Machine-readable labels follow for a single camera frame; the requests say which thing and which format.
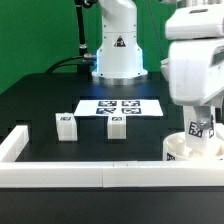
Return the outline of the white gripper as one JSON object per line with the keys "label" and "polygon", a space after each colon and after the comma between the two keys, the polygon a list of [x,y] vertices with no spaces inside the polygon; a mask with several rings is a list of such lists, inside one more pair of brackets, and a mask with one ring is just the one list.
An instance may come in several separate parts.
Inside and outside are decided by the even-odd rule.
{"label": "white gripper", "polygon": [[224,6],[178,8],[165,25],[171,99],[195,107],[199,129],[216,121],[215,106],[201,106],[224,91]]}

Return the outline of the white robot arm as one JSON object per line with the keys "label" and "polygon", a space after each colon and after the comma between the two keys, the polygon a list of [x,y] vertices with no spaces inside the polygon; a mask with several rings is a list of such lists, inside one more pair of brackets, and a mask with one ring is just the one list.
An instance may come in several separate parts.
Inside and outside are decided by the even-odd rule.
{"label": "white robot arm", "polygon": [[[171,41],[161,71],[172,101],[191,106],[197,126],[213,124],[212,109],[224,93],[224,0],[158,0],[176,10],[165,24]],[[102,44],[97,50],[97,82],[125,85],[147,75],[137,44],[137,8],[132,0],[99,0]]]}

